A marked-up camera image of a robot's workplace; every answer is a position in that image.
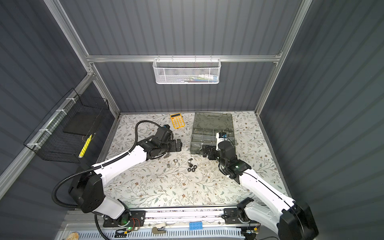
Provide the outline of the green transparent compartment organizer box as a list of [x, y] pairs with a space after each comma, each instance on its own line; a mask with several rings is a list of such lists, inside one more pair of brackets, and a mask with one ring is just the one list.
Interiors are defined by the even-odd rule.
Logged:
[[190, 145], [190, 153], [200, 154], [203, 145], [216, 146], [217, 133], [226, 133], [236, 143], [233, 116], [227, 113], [196, 112]]

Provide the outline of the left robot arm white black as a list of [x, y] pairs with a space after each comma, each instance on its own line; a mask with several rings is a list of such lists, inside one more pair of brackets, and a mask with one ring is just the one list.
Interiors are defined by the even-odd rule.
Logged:
[[104, 187], [126, 170], [166, 153], [180, 152], [182, 146], [180, 139], [174, 139], [169, 125], [158, 126], [153, 136], [141, 141], [138, 140], [138, 127], [135, 127], [133, 147], [110, 160], [93, 165], [89, 173], [75, 176], [69, 195], [83, 213], [96, 213], [118, 220], [121, 225], [127, 224], [132, 218], [129, 208], [121, 201], [107, 196]]

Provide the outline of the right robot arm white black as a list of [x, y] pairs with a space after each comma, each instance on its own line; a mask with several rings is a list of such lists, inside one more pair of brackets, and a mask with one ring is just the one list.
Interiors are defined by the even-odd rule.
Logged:
[[313, 240], [319, 235], [310, 206], [282, 194], [264, 181], [249, 164], [240, 160], [231, 142], [220, 142], [216, 147], [203, 146], [201, 155], [216, 160], [228, 178], [250, 190], [265, 206], [246, 198], [237, 204], [240, 221], [255, 221], [274, 231], [281, 240]]

